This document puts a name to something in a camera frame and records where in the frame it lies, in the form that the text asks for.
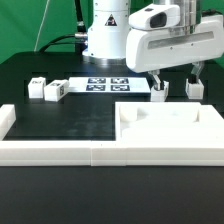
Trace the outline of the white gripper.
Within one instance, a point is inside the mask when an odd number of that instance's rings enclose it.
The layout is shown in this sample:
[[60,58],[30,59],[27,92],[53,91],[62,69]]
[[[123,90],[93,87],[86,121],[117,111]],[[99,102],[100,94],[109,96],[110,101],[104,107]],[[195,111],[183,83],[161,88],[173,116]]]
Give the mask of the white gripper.
[[188,77],[198,84],[204,62],[224,54],[224,16],[202,16],[199,3],[152,3],[129,16],[126,64],[149,72],[157,91],[160,69],[193,63]]

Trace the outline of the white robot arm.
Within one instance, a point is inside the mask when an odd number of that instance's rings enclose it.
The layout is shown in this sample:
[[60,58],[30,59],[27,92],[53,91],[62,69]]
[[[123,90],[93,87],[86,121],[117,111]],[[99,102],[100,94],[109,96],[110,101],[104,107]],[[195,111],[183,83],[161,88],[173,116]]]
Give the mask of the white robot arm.
[[130,2],[93,0],[86,60],[123,61],[136,73],[149,73],[161,90],[162,69],[191,63],[196,83],[204,62],[224,55],[224,15],[203,12],[201,0],[153,0],[133,14]]

